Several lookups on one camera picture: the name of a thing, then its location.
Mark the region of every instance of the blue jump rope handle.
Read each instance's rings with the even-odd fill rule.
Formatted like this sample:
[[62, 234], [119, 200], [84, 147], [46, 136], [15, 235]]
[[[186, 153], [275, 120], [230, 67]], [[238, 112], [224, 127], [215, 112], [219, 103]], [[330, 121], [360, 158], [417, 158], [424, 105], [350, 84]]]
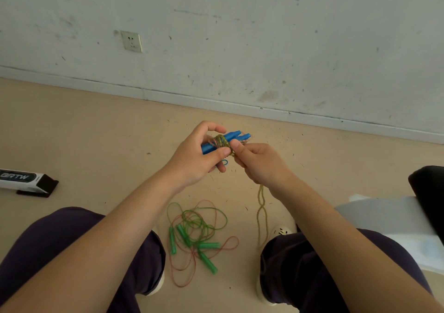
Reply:
[[[250, 134], [241, 135], [241, 133], [242, 132], [240, 130], [232, 131], [230, 133], [226, 133], [224, 135], [224, 137], [226, 138], [226, 140], [228, 142], [230, 142], [232, 139], [236, 139], [236, 140], [239, 140], [239, 141], [244, 141], [244, 140], [247, 140], [247, 139], [249, 139], [251, 137]], [[211, 153], [212, 151], [217, 149], [211, 143], [205, 143], [205, 144], [201, 145], [201, 148], [202, 148], [202, 153], [203, 154]]]

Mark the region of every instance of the wall outlet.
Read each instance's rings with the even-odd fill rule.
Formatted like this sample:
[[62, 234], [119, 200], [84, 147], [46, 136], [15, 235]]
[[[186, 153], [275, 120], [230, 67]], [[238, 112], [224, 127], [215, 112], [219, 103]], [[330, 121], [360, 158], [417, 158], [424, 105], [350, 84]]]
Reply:
[[120, 31], [122, 35], [123, 47], [125, 50], [132, 52], [142, 52], [142, 42], [140, 41], [140, 35], [135, 32]]

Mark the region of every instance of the beige floor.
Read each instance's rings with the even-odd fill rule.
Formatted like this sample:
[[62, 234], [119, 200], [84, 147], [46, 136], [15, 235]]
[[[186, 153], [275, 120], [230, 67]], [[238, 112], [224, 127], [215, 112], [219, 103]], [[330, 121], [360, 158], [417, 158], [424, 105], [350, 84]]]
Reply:
[[[0, 189], [0, 258], [36, 219], [65, 206], [107, 214], [133, 188], [162, 167], [180, 141], [203, 119], [230, 131], [250, 132], [268, 142], [292, 170], [331, 204], [353, 193], [373, 197], [412, 195], [407, 176], [428, 164], [444, 165], [444, 147], [327, 128], [255, 119], [168, 104], [0, 79], [0, 166], [44, 172], [60, 180], [48, 199]], [[168, 278], [153, 297], [139, 299], [141, 311], [266, 312], [254, 292], [258, 273], [257, 186], [233, 162], [175, 197], [184, 208], [212, 200], [229, 218], [220, 237], [237, 235], [239, 247], [214, 258], [219, 273], [198, 265], [186, 288]], [[267, 191], [270, 226], [294, 227]], [[159, 220], [167, 239], [167, 219]], [[444, 301], [444, 281], [427, 274]], [[294, 312], [274, 307], [274, 312]]]

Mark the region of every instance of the left hand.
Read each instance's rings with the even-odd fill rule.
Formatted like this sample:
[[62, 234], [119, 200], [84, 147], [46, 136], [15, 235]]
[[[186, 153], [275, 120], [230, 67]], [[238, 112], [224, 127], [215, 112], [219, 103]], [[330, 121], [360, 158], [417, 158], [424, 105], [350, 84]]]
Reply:
[[162, 169], [173, 176], [175, 179], [174, 183], [178, 184], [177, 187], [179, 189], [197, 183], [203, 179], [207, 172], [213, 171], [215, 167], [220, 172], [226, 171], [222, 159], [231, 153], [230, 148], [218, 148], [205, 155], [202, 153], [200, 146], [208, 142], [208, 131], [226, 133], [225, 127], [214, 122], [202, 121], [179, 145], [173, 157]]

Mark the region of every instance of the green jump rope handle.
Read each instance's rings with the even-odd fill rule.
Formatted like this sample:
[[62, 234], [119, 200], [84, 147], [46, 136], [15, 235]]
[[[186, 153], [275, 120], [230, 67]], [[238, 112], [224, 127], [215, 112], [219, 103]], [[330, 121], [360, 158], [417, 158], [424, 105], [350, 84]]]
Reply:
[[199, 254], [199, 258], [202, 260], [202, 262], [210, 269], [211, 273], [216, 274], [218, 272], [218, 268], [214, 266], [211, 260], [209, 260], [202, 251], [197, 250], [197, 253]]
[[208, 242], [200, 242], [197, 244], [197, 248], [221, 248], [221, 243], [208, 243]]
[[183, 228], [182, 224], [177, 224], [176, 225], [176, 230], [179, 232], [179, 234], [182, 237], [183, 242], [185, 243], [185, 245], [188, 246], [189, 248], [191, 248], [190, 237], [186, 233], [186, 231]]
[[170, 226], [169, 228], [169, 233], [170, 233], [170, 249], [171, 249], [171, 254], [176, 254], [176, 243], [175, 243], [175, 239], [174, 239], [174, 229], [172, 226]]

